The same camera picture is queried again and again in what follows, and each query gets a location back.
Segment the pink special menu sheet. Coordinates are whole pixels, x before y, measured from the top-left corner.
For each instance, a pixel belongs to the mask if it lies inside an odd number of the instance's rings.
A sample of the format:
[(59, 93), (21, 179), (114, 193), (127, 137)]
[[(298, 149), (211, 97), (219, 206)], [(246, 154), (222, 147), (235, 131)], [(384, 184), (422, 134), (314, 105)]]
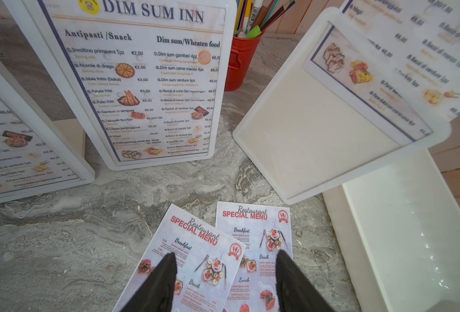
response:
[(141, 285), (174, 254), (172, 311), (223, 311), (244, 256), (245, 244), (172, 204), (140, 258), (114, 311), (121, 311)]
[(290, 209), (222, 201), (216, 227), (246, 246), (224, 311), (279, 311), (275, 264), (280, 251), (293, 256)]

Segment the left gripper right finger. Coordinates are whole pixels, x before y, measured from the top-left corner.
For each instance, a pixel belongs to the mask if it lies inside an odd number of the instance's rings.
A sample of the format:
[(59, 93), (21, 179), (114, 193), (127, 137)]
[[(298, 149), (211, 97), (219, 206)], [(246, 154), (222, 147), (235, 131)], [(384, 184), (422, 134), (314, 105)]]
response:
[(280, 311), (333, 312), (333, 308), (283, 250), (277, 254), (275, 276)]

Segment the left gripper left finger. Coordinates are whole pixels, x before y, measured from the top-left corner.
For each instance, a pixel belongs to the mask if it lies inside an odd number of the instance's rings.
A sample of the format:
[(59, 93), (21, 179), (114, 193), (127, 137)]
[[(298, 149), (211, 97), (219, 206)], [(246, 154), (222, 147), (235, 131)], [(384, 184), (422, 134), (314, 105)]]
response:
[(121, 312), (169, 312), (172, 310), (178, 267), (175, 253), (166, 254)]

